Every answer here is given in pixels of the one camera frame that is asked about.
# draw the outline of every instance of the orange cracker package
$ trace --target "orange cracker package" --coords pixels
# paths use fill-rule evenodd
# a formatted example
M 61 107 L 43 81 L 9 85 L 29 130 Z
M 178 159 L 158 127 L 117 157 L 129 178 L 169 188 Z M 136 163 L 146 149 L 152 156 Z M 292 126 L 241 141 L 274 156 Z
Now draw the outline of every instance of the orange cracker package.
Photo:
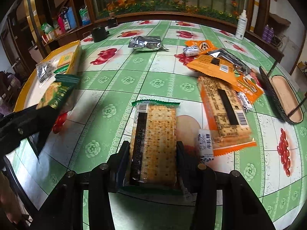
M 232 88 L 237 92 L 243 92 L 251 104 L 263 94 L 262 89 L 245 76 L 240 75 L 236 80 L 237 84 L 233 85 Z
M 201 76 L 198 88 L 207 115 L 214 156 L 257 145 L 251 137 L 237 94 L 228 83 Z
M 186 41 L 185 44 L 188 47 L 197 46 L 199 48 L 199 54 L 205 54 L 205 53 L 207 53 L 209 51 L 213 51 L 213 50 L 218 49 L 209 40 L 205 40 L 205 41 L 194 41 L 194 40 L 191 40 L 191 41 Z
M 220 78 L 226 82 L 236 85 L 237 80 L 233 72 L 233 64 L 209 55 L 200 55 L 187 64 L 187 67 L 202 72 L 206 75 Z

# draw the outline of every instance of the purple bottle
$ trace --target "purple bottle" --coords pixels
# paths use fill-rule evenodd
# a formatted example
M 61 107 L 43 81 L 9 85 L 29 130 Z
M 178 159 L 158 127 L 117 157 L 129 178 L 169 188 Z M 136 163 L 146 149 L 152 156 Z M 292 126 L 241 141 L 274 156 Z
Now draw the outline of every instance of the purple bottle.
M 269 28 L 269 26 L 267 24 L 267 25 L 264 26 L 264 29 L 263 29 L 262 40 L 265 41 L 267 39 L 269 31 L 270 31 L 270 28 Z
M 271 27 L 271 29 L 269 30 L 269 33 L 268 33 L 268 37 L 266 39 L 266 42 L 267 43 L 271 43 L 272 39 L 273 39 L 273 36 L 274 36 L 274 29 Z

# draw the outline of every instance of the screw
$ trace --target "screw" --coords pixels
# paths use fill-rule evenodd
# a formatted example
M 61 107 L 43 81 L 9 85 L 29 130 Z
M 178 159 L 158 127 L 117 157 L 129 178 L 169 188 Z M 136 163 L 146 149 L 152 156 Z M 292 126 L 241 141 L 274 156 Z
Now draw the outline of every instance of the screw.
M 199 165 L 197 165 L 197 167 L 198 167 L 200 170 L 205 170 L 205 169 L 207 169 L 207 165 L 206 165 L 206 164 L 203 164 L 203 163 L 200 163 Z
M 108 167 L 109 167 L 109 165 L 107 163 L 102 163 L 102 164 L 99 165 L 99 168 L 101 170 L 106 170 Z
M 23 135 L 23 130 L 22 130 L 21 128 L 18 128 L 18 133 L 19 133 L 20 135 Z
M 237 170 L 233 170 L 233 171 L 231 172 L 231 174 L 232 174 L 233 176 L 235 176 L 235 177 L 240 176 L 240 172 L 237 171 Z
M 70 170 L 70 171 L 68 171 L 68 172 L 66 173 L 66 176 L 67 176 L 67 177 L 72 177 L 72 176 L 74 176 L 74 175 L 75 175 L 75 172 L 72 171 L 72 170 Z

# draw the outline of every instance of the pink bottle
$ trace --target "pink bottle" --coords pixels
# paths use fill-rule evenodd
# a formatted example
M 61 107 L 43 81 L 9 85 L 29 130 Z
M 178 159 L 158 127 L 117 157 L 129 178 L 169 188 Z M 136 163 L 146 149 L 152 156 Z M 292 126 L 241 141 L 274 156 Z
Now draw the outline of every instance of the pink bottle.
M 65 26 L 64 26 L 64 21 L 61 16 L 58 17 L 58 24 L 59 28 L 61 29 L 62 33 L 65 33 Z

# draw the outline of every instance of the spray bottle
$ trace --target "spray bottle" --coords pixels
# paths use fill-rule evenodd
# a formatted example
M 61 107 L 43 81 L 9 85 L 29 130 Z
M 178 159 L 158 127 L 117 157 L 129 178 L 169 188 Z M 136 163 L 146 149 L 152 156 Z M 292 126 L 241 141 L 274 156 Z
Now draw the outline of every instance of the spray bottle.
M 246 10 L 243 10 L 242 14 L 239 16 L 237 31 L 235 32 L 235 37 L 237 39 L 243 40 L 247 23 L 248 19 L 246 18 Z

